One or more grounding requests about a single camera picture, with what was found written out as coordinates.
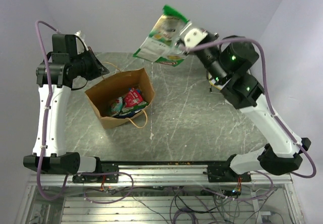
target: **metal frame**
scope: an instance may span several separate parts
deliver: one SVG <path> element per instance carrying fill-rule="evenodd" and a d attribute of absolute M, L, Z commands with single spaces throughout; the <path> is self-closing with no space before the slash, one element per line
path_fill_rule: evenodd
<path fill-rule="evenodd" d="M 120 165 L 120 172 L 129 173 L 136 186 L 217 186 L 223 183 L 210 183 L 207 175 L 207 165 Z M 244 185 L 269 184 L 269 180 L 258 173 L 251 172 L 251 182 Z M 275 176 L 268 174 L 275 184 L 290 184 L 290 175 Z M 65 176 L 42 175 L 41 182 L 44 186 L 61 186 Z M 36 173 L 30 175 L 28 185 L 36 185 Z M 237 182 L 225 182 L 226 185 L 236 185 Z M 72 182 L 72 176 L 68 177 L 67 186 L 99 187 L 101 183 L 77 184 Z M 117 183 L 109 183 L 110 186 L 131 186 L 131 180 L 127 176 L 120 175 Z"/>
<path fill-rule="evenodd" d="M 207 175 L 203 172 L 207 171 L 206 165 L 119 165 L 119 171 L 129 173 L 134 179 L 135 186 L 219 186 L 219 185 L 236 185 L 237 182 L 225 182 L 225 183 L 209 183 Z M 255 185 L 269 184 L 270 181 L 263 175 L 256 172 L 250 172 L 252 181 L 245 182 L 244 185 L 250 187 Z M 274 176 L 268 174 L 274 184 L 284 185 L 285 198 L 291 211 L 291 217 L 294 224 L 304 224 L 304 217 L 300 208 L 299 201 L 295 194 L 293 181 L 291 176 L 281 175 Z M 59 187 L 63 184 L 64 176 L 60 175 L 42 175 L 41 182 L 46 187 Z M 17 217 L 17 223 L 25 223 L 28 218 L 30 207 L 32 206 L 33 197 L 36 191 L 36 173 L 32 173 L 27 183 L 26 194 L 21 204 L 20 211 Z M 99 187 L 101 183 L 84 183 L 77 184 L 72 182 L 72 176 L 68 177 L 67 186 L 69 187 Z M 129 177 L 120 175 L 117 183 L 109 183 L 109 186 L 123 187 L 131 186 Z M 259 209 L 259 204 L 256 201 L 254 209 Z M 262 211 L 257 219 L 257 223 L 261 223 L 261 216 L 267 215 L 265 211 Z"/>
<path fill-rule="evenodd" d="M 35 185 L 29 185 L 26 187 L 26 191 L 22 198 L 22 202 L 20 204 L 15 223 L 25 224 L 28 220 L 31 211 L 31 206 L 35 199 L 36 188 L 37 187 Z"/>

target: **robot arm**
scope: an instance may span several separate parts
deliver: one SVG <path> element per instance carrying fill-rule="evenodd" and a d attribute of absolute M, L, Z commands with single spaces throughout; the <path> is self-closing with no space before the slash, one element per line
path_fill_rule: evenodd
<path fill-rule="evenodd" d="M 217 39 L 205 30 L 187 23 L 181 31 L 180 42 L 186 48 L 213 42 Z M 302 163 L 302 153 L 286 131 L 278 124 L 286 124 L 266 101 L 261 84 L 247 73 L 258 60 L 259 55 L 250 42 L 236 40 L 223 51 L 217 46 L 195 50 L 194 53 L 214 78 L 215 85 L 222 85 L 220 91 L 225 99 L 248 116 L 268 140 L 268 144 L 257 151 L 243 155 L 232 155 L 228 159 L 230 169 L 240 175 L 255 170 L 266 170 L 274 175 L 282 175 L 297 170 Z M 300 138 L 286 127 L 307 151 L 308 138 Z"/>
<path fill-rule="evenodd" d="M 36 70 L 40 98 L 38 133 L 33 154 L 24 157 L 24 166 L 34 171 L 37 170 L 43 147 L 46 148 L 42 162 L 43 173 L 66 175 L 97 170 L 97 158 L 83 157 L 77 152 L 66 152 L 65 145 L 65 116 L 67 103 L 73 90 L 73 79 L 81 76 L 89 81 L 109 73 L 79 35 L 80 33 L 52 36 L 53 51 L 47 55 L 48 60 L 52 58 L 52 63 L 49 64 L 52 97 L 45 133 L 43 132 L 44 112 L 49 93 L 45 63 L 42 62 Z M 46 145 L 42 146 L 44 135 L 46 135 Z"/>

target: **green snack bag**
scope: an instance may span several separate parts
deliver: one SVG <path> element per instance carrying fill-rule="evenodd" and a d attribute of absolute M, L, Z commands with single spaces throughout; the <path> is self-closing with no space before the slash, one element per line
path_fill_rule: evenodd
<path fill-rule="evenodd" d="M 175 43 L 179 40 L 179 34 L 188 19 L 168 5 L 165 5 L 163 10 L 164 14 L 133 56 L 175 67 L 186 58 Z"/>

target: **paper bag handle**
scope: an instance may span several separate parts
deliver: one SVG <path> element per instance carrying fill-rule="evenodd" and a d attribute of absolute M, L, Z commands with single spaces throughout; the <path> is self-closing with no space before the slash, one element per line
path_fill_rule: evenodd
<path fill-rule="evenodd" d="M 143 111 L 143 113 L 145 114 L 145 116 L 146 116 L 146 122 L 145 122 L 145 124 L 142 126 L 142 127 L 139 127 L 139 126 L 137 126 L 137 124 L 136 123 L 134 123 L 133 122 L 133 120 L 131 120 L 130 118 L 126 118 L 126 119 L 128 119 L 136 128 L 144 128 L 146 125 L 147 125 L 147 122 L 148 122 L 148 115 L 147 115 L 147 113 L 146 113 L 146 111 L 143 109 L 142 110 Z"/>
<path fill-rule="evenodd" d="M 113 67 L 115 67 L 119 72 L 122 72 L 116 65 L 114 65 L 113 63 L 110 63 L 110 62 L 102 62 L 103 64 L 110 64 L 111 66 L 113 66 Z M 128 119 L 136 128 L 144 128 L 146 125 L 147 125 L 147 122 L 148 122 L 148 115 L 147 115 L 147 113 L 146 113 L 146 111 L 143 109 L 142 110 L 143 111 L 143 113 L 145 114 L 145 116 L 146 116 L 146 122 L 145 122 L 145 124 L 142 126 L 142 127 L 140 127 L 140 126 L 138 126 L 136 123 L 134 123 L 133 122 L 133 120 L 131 120 L 130 118 L 126 118 L 126 119 Z"/>
<path fill-rule="evenodd" d="M 102 64 L 110 64 L 110 65 L 112 65 L 113 67 L 115 67 L 116 68 L 116 70 L 118 70 L 120 73 L 122 72 L 121 71 L 121 69 L 119 69 L 116 65 L 114 65 L 113 63 L 110 63 L 110 62 L 102 62 Z"/>

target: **white wall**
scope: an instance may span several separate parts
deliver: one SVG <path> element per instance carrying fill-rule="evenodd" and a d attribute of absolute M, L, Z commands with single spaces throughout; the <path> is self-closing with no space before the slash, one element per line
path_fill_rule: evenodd
<path fill-rule="evenodd" d="M 259 39 L 281 0 L 45 0 L 65 32 L 82 29 L 95 51 L 135 52 L 169 4 L 220 36 Z"/>
<path fill-rule="evenodd" d="M 260 43 L 274 107 L 299 136 L 312 141 L 317 176 L 293 179 L 307 223 L 323 223 L 323 0 L 283 0 Z M 253 72 L 261 78 L 260 62 Z M 306 158 L 299 172 L 311 173 Z"/>
<path fill-rule="evenodd" d="M 0 219 L 14 223 L 29 171 L 39 103 L 35 70 L 42 61 L 34 22 L 53 23 L 42 0 L 0 0 Z M 50 31 L 41 28 L 51 45 Z"/>

